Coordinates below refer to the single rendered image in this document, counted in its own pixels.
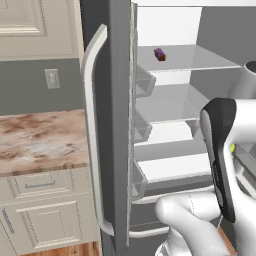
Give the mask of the grey fridge door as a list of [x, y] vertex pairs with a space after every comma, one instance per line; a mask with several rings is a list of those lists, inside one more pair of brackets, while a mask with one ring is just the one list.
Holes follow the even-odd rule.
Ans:
[[134, 144], [146, 139], [150, 124], [136, 110], [136, 98], [153, 84], [137, 66], [137, 4], [132, 0], [80, 0], [84, 53], [101, 24], [108, 37], [95, 65], [94, 96], [105, 219], [114, 235], [100, 229], [102, 256], [139, 256], [129, 237], [132, 201], [144, 191], [145, 178]]

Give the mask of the grey fridge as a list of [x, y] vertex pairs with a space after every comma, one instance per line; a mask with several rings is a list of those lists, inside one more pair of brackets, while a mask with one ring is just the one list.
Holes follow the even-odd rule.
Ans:
[[[200, 127], [200, 112], [228, 98], [243, 66], [256, 61], [256, 0], [133, 0], [137, 4], [137, 66], [154, 79], [136, 98], [150, 124], [134, 144], [144, 191], [132, 201], [131, 231], [169, 227], [155, 211], [158, 199], [178, 193], [212, 192], [214, 183]], [[165, 61], [154, 54], [161, 48]], [[256, 143], [235, 144], [237, 183], [256, 199]], [[223, 216], [211, 221], [230, 256], [236, 234]], [[168, 233], [135, 239], [139, 256], [155, 256]]]

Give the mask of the purple and brown food item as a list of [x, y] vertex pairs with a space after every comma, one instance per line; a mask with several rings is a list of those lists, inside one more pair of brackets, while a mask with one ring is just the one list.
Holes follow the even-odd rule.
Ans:
[[155, 54], [155, 57], [159, 61], [165, 61], [166, 60], [166, 54], [163, 52], [163, 50], [161, 48], [156, 48], [154, 50], [154, 54]]

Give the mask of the cream drawer front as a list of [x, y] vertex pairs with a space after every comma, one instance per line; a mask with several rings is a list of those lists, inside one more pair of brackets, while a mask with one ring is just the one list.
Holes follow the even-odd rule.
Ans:
[[91, 189], [90, 168], [56, 170], [0, 178], [0, 204], [14, 200]]

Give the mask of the cream base cupboard door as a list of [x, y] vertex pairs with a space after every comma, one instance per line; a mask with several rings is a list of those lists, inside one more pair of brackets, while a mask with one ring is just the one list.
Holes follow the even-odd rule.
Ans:
[[[14, 234], [4, 220], [3, 208]], [[98, 238], [89, 193], [1, 205], [0, 219], [18, 255], [93, 242]]]

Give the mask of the grey wall socket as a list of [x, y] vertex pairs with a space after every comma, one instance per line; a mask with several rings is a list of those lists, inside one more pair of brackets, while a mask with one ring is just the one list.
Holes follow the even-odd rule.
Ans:
[[60, 87], [57, 69], [46, 69], [45, 77], [46, 77], [47, 87], [49, 89], [57, 89]]

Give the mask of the cream wall cupboard door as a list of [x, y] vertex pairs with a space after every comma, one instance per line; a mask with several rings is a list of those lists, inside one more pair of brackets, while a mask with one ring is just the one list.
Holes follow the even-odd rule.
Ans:
[[82, 56], [79, 0], [0, 0], [0, 61]]

